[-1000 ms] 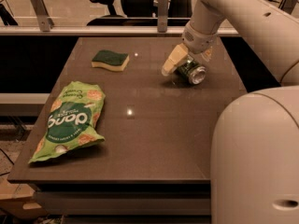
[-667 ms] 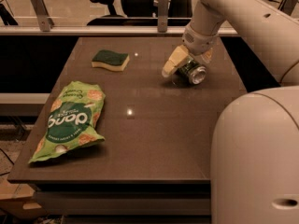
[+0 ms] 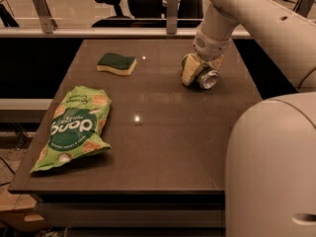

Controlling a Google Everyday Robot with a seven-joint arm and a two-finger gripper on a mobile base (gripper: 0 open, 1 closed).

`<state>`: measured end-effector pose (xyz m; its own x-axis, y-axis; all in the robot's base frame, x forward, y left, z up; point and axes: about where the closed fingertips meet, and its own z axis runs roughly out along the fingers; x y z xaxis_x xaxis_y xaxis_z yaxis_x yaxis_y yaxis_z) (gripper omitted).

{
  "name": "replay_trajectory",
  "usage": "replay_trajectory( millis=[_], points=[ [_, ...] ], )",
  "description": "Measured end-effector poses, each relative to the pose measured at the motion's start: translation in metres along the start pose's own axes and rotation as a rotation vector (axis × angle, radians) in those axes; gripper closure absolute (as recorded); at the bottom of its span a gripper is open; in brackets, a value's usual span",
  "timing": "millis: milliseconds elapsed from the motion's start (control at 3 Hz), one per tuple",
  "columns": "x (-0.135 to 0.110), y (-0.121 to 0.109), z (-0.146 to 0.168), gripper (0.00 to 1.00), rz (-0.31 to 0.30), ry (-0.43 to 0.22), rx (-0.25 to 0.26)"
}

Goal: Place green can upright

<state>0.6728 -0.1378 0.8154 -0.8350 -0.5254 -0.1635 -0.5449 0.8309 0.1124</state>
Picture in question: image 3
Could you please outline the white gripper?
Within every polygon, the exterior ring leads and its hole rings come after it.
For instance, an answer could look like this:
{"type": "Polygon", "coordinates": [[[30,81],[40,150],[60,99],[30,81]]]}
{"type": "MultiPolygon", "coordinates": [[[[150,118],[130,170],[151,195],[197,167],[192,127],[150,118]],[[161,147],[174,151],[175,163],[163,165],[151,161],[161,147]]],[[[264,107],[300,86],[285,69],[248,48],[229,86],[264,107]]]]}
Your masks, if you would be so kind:
{"type": "Polygon", "coordinates": [[[219,70],[224,57],[222,54],[226,51],[230,39],[230,33],[224,35],[216,33],[214,37],[211,37],[199,29],[193,42],[196,53],[187,54],[182,61],[182,82],[189,86],[200,74],[203,69],[203,62],[200,57],[209,61],[209,66],[212,69],[219,70]]]}

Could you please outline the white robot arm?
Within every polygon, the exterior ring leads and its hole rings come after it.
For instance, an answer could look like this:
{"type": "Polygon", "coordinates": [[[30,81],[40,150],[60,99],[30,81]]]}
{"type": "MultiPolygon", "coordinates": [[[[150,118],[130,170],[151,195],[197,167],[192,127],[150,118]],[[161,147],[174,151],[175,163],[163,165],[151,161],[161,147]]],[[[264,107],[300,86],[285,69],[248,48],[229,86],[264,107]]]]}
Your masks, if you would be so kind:
{"type": "Polygon", "coordinates": [[[226,237],[316,237],[316,24],[273,0],[209,0],[182,81],[210,89],[237,26],[294,86],[236,121],[225,163],[226,237]]]}

